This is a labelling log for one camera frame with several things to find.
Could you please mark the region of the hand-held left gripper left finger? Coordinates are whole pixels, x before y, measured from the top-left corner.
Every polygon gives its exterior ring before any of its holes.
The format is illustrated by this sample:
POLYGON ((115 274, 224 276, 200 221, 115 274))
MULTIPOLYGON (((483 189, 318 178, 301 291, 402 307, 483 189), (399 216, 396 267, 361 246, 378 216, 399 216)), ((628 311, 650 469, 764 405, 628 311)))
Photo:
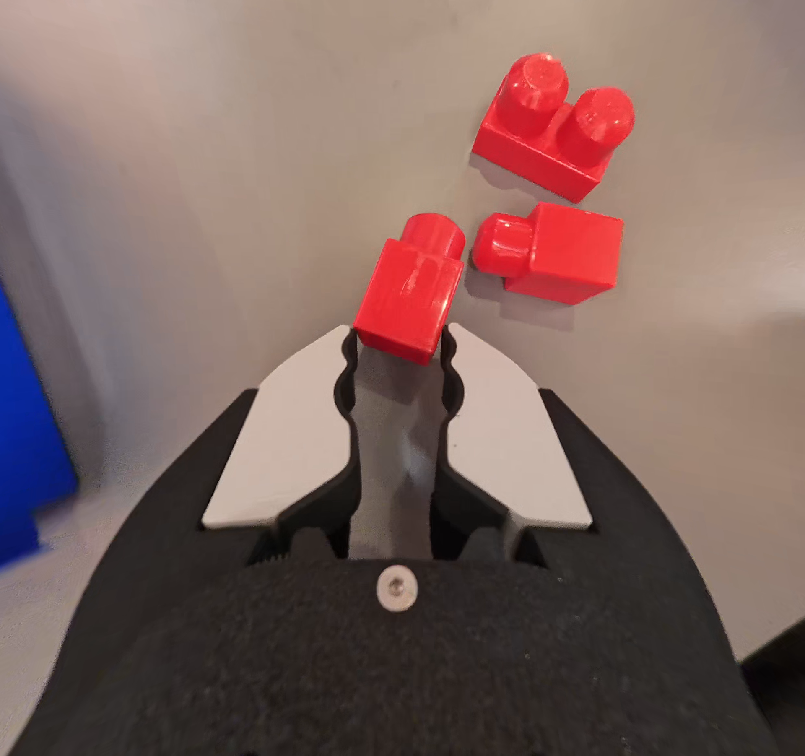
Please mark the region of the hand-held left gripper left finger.
POLYGON ((337 558, 348 557, 361 502, 356 369, 357 333, 338 325, 260 382, 204 529, 261 528, 280 551, 299 530, 317 529, 337 558))

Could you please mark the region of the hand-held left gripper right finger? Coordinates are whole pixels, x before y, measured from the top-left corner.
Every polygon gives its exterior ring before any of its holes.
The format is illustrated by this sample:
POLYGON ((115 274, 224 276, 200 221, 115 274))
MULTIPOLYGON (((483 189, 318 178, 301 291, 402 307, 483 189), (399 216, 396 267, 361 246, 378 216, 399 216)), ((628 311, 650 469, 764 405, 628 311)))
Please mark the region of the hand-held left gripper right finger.
POLYGON ((482 528, 498 531, 506 556, 527 530, 592 529, 592 514, 536 382, 458 323, 444 327, 444 375, 434 520, 457 557, 482 528))

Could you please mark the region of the red one-stud toy block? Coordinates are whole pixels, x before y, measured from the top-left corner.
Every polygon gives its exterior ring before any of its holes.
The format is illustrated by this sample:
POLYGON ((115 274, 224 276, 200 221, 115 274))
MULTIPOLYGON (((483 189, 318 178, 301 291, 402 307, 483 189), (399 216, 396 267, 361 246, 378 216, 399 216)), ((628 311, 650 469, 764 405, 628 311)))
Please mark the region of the red one-stud toy block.
POLYGON ((624 228, 619 218, 548 202, 526 217, 493 213, 478 229, 473 265, 508 292, 577 305, 617 285, 624 228))
POLYGON ((450 218, 420 213, 386 240, 353 323, 360 342, 426 366, 465 265, 466 237, 450 218))

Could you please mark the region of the blue plastic bin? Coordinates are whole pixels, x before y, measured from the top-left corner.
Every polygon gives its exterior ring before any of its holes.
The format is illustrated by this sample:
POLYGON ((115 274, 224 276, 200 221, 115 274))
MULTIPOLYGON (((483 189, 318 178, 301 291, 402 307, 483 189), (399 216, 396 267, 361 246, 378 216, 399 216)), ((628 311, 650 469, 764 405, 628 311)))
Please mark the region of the blue plastic bin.
POLYGON ((1 567, 39 548, 35 515, 78 478, 5 290, 1 290, 1 567))

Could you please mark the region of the red two-stud toy block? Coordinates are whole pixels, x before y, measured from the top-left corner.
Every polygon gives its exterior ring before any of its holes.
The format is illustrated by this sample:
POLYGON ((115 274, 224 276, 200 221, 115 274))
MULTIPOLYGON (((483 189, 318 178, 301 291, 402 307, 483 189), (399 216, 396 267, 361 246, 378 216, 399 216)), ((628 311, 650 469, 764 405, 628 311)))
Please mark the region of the red two-stud toy block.
POLYGON ((567 101, 568 74, 559 58, 517 59, 483 117, 472 152, 573 204, 604 178, 614 152, 635 125, 628 94, 591 88, 567 101))

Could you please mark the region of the person's dark clothing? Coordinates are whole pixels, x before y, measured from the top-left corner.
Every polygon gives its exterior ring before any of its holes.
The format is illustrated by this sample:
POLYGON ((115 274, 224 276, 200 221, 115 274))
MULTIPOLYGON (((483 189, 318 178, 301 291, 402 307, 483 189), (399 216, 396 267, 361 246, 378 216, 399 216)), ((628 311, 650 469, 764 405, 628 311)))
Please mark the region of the person's dark clothing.
POLYGON ((780 754, 804 754, 804 620, 747 656, 743 675, 780 754))

